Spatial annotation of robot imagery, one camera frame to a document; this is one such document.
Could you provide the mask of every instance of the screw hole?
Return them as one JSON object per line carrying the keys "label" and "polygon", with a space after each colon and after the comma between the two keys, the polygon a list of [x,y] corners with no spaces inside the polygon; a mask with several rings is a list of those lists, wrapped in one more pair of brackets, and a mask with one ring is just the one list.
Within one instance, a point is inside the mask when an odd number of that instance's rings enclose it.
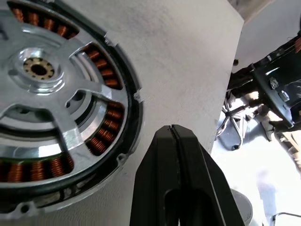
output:
{"label": "screw hole", "polygon": [[233,62],[233,66],[238,66],[238,64],[239,64],[239,60],[235,59]]}
{"label": "screw hole", "polygon": [[28,210],[29,210],[29,206],[28,205],[24,205],[24,206],[21,207],[21,212],[22,213],[27,213]]}
{"label": "screw hole", "polygon": [[119,160],[119,161],[123,161],[123,160],[124,160],[124,156],[123,156],[123,155],[119,155],[119,156],[118,156],[118,160]]}
{"label": "screw hole", "polygon": [[32,72],[36,73],[37,75],[45,75],[47,74],[47,70],[41,65],[33,65],[31,67]]}

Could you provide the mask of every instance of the copper coil winding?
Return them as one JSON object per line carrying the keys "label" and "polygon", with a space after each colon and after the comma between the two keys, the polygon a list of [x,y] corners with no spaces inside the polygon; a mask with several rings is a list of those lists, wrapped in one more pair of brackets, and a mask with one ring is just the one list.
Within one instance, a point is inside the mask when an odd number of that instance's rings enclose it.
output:
{"label": "copper coil winding", "polygon": [[103,153],[106,150],[104,143],[95,137],[90,140],[89,144],[91,146],[92,152]]}
{"label": "copper coil winding", "polygon": [[29,13],[29,23],[35,26],[39,25],[39,15],[36,13]]}
{"label": "copper coil winding", "polygon": [[119,87],[118,81],[116,79],[108,79],[105,80],[104,83],[106,84],[106,86],[114,89]]}
{"label": "copper coil winding", "polygon": [[64,170],[60,158],[56,158],[51,161],[51,172],[54,177],[64,175]]}
{"label": "copper coil winding", "polygon": [[68,36],[68,39],[72,39],[73,37],[75,37],[77,34],[74,32],[71,35]]}
{"label": "copper coil winding", "polygon": [[60,26],[58,27],[57,33],[58,33],[59,35],[61,35],[62,37],[64,37],[64,36],[66,35],[67,32],[68,32],[68,28],[67,28],[66,26],[60,25]]}
{"label": "copper coil winding", "polygon": [[100,53],[96,50],[91,51],[88,56],[91,60],[94,60],[95,58],[99,57]]}
{"label": "copper coil winding", "polygon": [[12,164],[8,173],[8,182],[22,182],[22,169],[21,163]]}
{"label": "copper coil winding", "polygon": [[96,61],[95,64],[98,69],[104,68],[108,65],[108,63],[104,59],[100,59],[100,60]]}
{"label": "copper coil winding", "polygon": [[103,77],[110,77],[114,75],[114,72],[111,69],[105,69],[101,71]]}
{"label": "copper coil winding", "polygon": [[299,39],[295,42],[295,50],[296,50],[296,53],[300,52],[300,50],[301,50],[301,38],[299,38]]}
{"label": "copper coil winding", "polygon": [[106,119],[106,120],[103,122],[103,124],[104,124],[106,127],[108,127],[109,129],[112,129],[112,130],[118,130],[118,128],[119,128],[119,124],[116,123],[116,122],[114,122],[114,121],[112,121],[112,120]]}
{"label": "copper coil winding", "polygon": [[23,16],[23,12],[22,12],[21,9],[19,9],[19,8],[14,8],[14,9],[13,9],[13,13],[15,14],[15,16],[16,16],[16,18],[17,18],[17,20],[18,20],[19,22],[21,22],[21,23],[24,22],[24,16]]}
{"label": "copper coil winding", "polygon": [[37,161],[32,164],[31,169],[31,180],[32,181],[38,181],[38,180],[44,180],[45,174],[44,174],[44,166],[43,162]]}
{"label": "copper coil winding", "polygon": [[54,20],[52,19],[45,19],[45,22],[44,22],[44,28],[49,30],[49,31],[52,31],[53,27],[55,26],[55,22]]}
{"label": "copper coil winding", "polygon": [[100,136],[102,139],[104,139],[104,140],[106,140],[106,141],[108,141],[108,142],[113,142],[113,140],[115,139],[114,135],[113,135],[111,132],[109,132],[109,131],[107,131],[107,130],[105,130],[105,129],[103,129],[103,128],[101,128],[101,129],[97,132],[97,134],[98,134],[98,136]]}
{"label": "copper coil winding", "polygon": [[121,119],[122,116],[120,112],[114,110],[108,110],[106,114],[114,119]]}
{"label": "copper coil winding", "polygon": [[109,102],[108,107],[121,108],[121,104],[115,102]]}
{"label": "copper coil winding", "polygon": [[91,45],[84,46],[84,48],[83,48],[82,50],[83,50],[86,54],[88,54],[90,47],[91,47]]}
{"label": "copper coil winding", "polygon": [[67,162],[68,162],[68,165],[71,169],[74,168],[74,163],[73,163],[73,160],[72,158],[70,157],[70,155],[67,156]]}

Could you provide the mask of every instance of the black outer ring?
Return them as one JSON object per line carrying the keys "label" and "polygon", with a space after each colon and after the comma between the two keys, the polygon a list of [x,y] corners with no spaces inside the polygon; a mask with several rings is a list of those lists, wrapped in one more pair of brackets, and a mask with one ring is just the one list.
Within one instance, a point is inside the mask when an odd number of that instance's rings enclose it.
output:
{"label": "black outer ring", "polygon": [[121,153],[127,154],[129,153],[129,151],[132,151],[131,148],[133,146],[133,143],[135,143],[138,138],[143,118],[143,105],[141,102],[139,103],[134,99],[134,94],[140,89],[139,82],[135,79],[137,78],[136,72],[120,46],[107,46],[104,42],[104,35],[106,34],[106,32],[88,21],[83,15],[79,14],[65,3],[61,1],[55,1],[54,3],[45,4],[44,2],[41,2],[39,0],[33,0],[32,2],[38,3],[69,18],[70,20],[74,21],[76,24],[84,28],[99,43],[102,44],[102,46],[106,49],[106,51],[108,51],[108,53],[114,60],[124,79],[125,87],[127,88],[129,96],[129,110],[124,130],[115,146],[109,153],[106,154],[105,157],[103,157],[98,163],[96,163],[94,166],[91,166],[86,171],[83,171],[82,173],[74,175],[70,178],[66,178],[47,185],[39,185],[26,188],[0,189],[0,202],[9,201],[10,203],[16,202],[16,204],[18,204],[19,202],[31,200],[36,196],[49,194],[68,188],[71,185],[76,184],[95,173],[96,177],[85,186],[85,191],[101,183],[117,168],[118,163],[116,159],[118,155]]}

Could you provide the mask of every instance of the center bore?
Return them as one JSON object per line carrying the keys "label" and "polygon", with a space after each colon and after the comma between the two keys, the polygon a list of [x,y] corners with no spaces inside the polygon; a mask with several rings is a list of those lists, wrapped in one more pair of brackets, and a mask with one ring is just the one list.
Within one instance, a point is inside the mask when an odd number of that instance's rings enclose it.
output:
{"label": "center bore", "polygon": [[52,65],[42,58],[28,58],[23,64],[23,69],[38,80],[51,79],[55,72]]}
{"label": "center bore", "polygon": [[33,65],[31,67],[32,72],[36,73],[37,75],[45,75],[47,74],[47,70],[45,69],[45,67],[41,66],[41,65]]}

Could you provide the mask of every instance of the black clamp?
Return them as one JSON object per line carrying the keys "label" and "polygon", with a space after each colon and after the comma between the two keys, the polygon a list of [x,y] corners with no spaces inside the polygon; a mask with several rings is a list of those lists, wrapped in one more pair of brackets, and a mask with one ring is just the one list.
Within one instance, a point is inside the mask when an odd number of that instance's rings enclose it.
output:
{"label": "black clamp", "polygon": [[226,178],[189,129],[159,129],[135,178],[130,226],[244,226]]}

